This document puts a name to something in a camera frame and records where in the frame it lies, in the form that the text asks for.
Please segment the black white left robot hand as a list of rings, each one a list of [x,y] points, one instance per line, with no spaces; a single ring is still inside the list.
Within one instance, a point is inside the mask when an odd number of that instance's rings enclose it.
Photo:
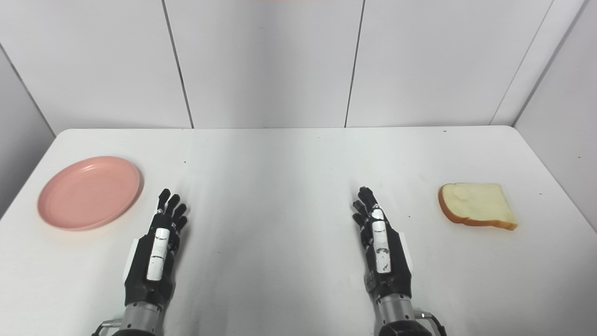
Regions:
[[[125,305],[145,302],[163,309],[174,293],[173,269],[188,219],[179,194],[163,189],[147,234],[137,240],[125,278]]]

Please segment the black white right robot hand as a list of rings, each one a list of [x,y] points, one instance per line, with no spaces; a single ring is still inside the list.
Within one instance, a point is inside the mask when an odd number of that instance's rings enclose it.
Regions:
[[[360,187],[358,200],[353,202],[353,220],[360,229],[367,272],[365,288],[374,300],[389,295],[412,298],[412,274],[404,246],[373,191]]]

